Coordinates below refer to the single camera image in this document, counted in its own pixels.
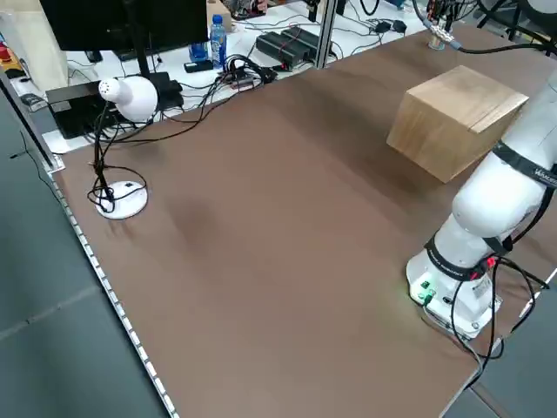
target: brown table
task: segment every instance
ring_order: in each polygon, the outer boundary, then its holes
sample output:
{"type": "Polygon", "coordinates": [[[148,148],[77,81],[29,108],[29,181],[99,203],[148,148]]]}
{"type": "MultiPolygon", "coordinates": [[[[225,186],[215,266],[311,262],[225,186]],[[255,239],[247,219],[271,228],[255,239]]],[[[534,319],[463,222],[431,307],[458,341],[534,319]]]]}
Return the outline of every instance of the brown table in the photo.
{"type": "MultiPolygon", "coordinates": [[[[455,34],[469,48],[506,44],[455,34]]],[[[473,372],[420,318],[404,275],[470,171],[442,185],[386,136],[404,91],[456,65],[532,95],[554,62],[426,41],[306,71],[234,98],[187,134],[114,149],[109,164],[149,181],[133,219],[107,221],[85,198],[91,149],[64,159],[57,181],[181,416],[429,418],[473,372]]],[[[144,137],[182,127],[166,121],[144,137]]],[[[557,264],[555,216],[513,254],[540,276],[557,264]]],[[[499,293],[504,330],[527,291],[507,276],[499,293]]]]}

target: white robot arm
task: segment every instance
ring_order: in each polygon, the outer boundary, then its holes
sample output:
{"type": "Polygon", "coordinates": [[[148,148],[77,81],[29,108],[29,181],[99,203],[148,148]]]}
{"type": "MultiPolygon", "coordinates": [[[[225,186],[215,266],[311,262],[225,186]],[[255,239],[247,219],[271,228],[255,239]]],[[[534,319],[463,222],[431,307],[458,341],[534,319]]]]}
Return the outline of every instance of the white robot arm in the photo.
{"type": "MultiPolygon", "coordinates": [[[[557,72],[527,103],[502,142],[546,170],[557,163],[557,72]]],[[[444,269],[477,266],[493,252],[484,239],[503,241],[540,206],[547,189],[512,168],[496,151],[489,152],[454,198],[452,214],[430,241],[433,250],[424,249],[406,266],[412,298],[420,304],[427,299],[427,309],[446,324],[451,323],[454,303],[455,328],[468,338],[477,336],[491,319],[491,279],[482,272],[477,280],[464,281],[453,300],[460,281],[444,269]],[[440,266],[432,260],[435,257],[448,261],[449,267],[440,266]]],[[[497,298],[495,310],[500,303],[497,298]]]]}

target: wooden box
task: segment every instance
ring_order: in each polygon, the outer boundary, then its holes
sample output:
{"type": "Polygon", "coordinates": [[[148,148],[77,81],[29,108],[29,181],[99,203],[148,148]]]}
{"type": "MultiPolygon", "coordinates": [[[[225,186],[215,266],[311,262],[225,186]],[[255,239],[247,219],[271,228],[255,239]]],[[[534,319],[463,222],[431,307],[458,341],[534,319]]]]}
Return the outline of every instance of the wooden box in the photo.
{"type": "Polygon", "coordinates": [[[207,27],[210,28],[212,25],[212,15],[221,15],[225,30],[232,32],[232,17],[226,6],[220,0],[205,0],[205,2],[207,3],[207,27]]]}
{"type": "Polygon", "coordinates": [[[387,143],[446,183],[493,147],[527,99],[456,67],[406,92],[387,143]]]}

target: computer monitor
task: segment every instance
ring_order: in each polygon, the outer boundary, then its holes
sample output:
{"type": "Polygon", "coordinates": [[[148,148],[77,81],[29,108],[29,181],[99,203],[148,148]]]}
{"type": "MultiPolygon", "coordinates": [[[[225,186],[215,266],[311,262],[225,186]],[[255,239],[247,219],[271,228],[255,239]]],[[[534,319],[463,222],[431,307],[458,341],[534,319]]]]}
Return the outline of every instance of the computer monitor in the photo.
{"type": "Polygon", "coordinates": [[[126,4],[143,45],[158,49],[207,41],[205,0],[40,0],[63,51],[129,50],[126,4]]]}

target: water bottle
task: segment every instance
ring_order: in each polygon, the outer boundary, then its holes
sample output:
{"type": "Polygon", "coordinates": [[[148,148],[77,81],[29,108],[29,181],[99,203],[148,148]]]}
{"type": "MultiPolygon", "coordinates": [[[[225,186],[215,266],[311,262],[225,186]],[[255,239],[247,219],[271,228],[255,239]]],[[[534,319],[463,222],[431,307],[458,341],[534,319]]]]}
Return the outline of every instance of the water bottle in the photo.
{"type": "Polygon", "coordinates": [[[207,54],[207,44],[203,42],[202,44],[191,44],[190,45],[190,60],[193,63],[198,63],[199,61],[206,61],[209,58],[207,54]]]}
{"type": "Polygon", "coordinates": [[[213,15],[211,25],[211,58],[214,68],[222,68],[226,60],[226,31],[223,17],[213,15]]]}

